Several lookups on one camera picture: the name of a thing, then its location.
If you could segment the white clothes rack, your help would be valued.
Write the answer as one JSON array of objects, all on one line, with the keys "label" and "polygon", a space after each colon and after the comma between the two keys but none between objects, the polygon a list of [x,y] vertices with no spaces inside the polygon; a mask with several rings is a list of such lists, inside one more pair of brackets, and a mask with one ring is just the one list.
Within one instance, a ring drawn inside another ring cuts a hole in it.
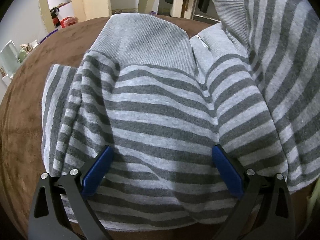
[{"label": "white clothes rack", "polygon": [[194,0],[191,19],[209,24],[220,22],[213,0]]}]

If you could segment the red bag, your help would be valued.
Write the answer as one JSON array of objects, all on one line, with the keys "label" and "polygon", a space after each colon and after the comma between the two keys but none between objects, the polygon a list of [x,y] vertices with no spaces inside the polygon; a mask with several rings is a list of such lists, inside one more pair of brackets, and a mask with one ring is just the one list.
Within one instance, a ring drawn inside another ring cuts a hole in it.
[{"label": "red bag", "polygon": [[78,18],[77,17],[66,17],[66,18],[63,18],[60,21],[60,23],[61,23],[61,27],[65,28],[70,25],[74,25],[74,24],[78,23]]}]

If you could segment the beige suitcase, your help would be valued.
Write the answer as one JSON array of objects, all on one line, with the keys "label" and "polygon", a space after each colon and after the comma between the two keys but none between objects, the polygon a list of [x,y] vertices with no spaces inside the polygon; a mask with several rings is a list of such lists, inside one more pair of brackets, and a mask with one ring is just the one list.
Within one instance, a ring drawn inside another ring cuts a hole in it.
[{"label": "beige suitcase", "polygon": [[170,9],[171,17],[191,19],[194,0],[174,0]]}]

